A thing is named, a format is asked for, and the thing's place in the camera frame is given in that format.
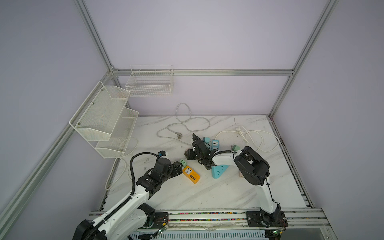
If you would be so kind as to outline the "green adapter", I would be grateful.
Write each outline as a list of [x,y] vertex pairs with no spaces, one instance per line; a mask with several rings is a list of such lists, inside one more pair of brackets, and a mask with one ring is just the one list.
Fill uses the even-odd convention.
[[241,150],[241,148],[238,145],[233,145],[232,146],[232,151],[237,152],[237,151],[240,151],[240,150]]
[[181,159],[179,162],[182,164],[183,168],[187,166],[187,162],[185,160]]

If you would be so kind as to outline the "teal adapter black strip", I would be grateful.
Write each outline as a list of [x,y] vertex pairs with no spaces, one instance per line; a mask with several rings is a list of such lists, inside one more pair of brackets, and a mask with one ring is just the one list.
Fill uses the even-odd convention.
[[209,144],[211,140],[210,140],[210,138],[208,138],[208,137],[204,137],[204,138],[203,138],[203,141],[204,141],[205,143]]

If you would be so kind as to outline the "blue power strip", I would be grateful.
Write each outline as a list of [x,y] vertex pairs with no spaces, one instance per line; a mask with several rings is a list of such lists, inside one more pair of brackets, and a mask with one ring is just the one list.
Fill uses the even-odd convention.
[[218,151],[220,149],[220,143],[218,140],[212,140],[211,143],[211,150],[212,151]]

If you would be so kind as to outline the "teal triangular power strip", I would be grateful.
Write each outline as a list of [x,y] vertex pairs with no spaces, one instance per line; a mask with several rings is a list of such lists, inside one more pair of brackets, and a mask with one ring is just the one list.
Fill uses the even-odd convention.
[[228,165],[212,166],[212,176],[214,179],[218,179],[227,169]]

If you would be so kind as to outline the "orange power strip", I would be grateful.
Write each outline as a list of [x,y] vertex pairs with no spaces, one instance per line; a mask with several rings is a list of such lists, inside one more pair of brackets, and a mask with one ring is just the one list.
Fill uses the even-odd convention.
[[183,169],[183,174],[190,180],[192,181],[194,184],[196,184],[199,180],[200,180],[200,175],[194,171],[192,168],[190,168],[189,166],[186,166],[184,169]]

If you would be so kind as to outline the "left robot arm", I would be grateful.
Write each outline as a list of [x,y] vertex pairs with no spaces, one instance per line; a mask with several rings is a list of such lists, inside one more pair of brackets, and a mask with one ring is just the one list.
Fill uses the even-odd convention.
[[[135,178],[133,163],[137,157],[151,155],[156,157],[153,168],[138,180]],[[129,163],[132,178],[131,191],[93,221],[83,220],[76,228],[74,240],[124,240],[141,227],[149,228],[154,224],[156,210],[147,201],[167,180],[183,173],[183,164],[172,163],[164,151],[159,153],[142,152],[134,155]]]

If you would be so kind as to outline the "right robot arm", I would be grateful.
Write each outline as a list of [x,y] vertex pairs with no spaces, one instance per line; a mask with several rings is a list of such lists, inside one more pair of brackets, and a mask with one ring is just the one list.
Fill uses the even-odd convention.
[[288,226],[285,213],[280,203],[274,200],[268,182],[270,165],[262,156],[249,146],[239,151],[219,151],[212,146],[209,147],[208,143],[196,134],[192,135],[192,139],[192,148],[185,151],[188,160],[197,161],[212,173],[215,173],[220,166],[235,166],[243,178],[255,186],[259,209],[246,212],[249,227],[285,229]]

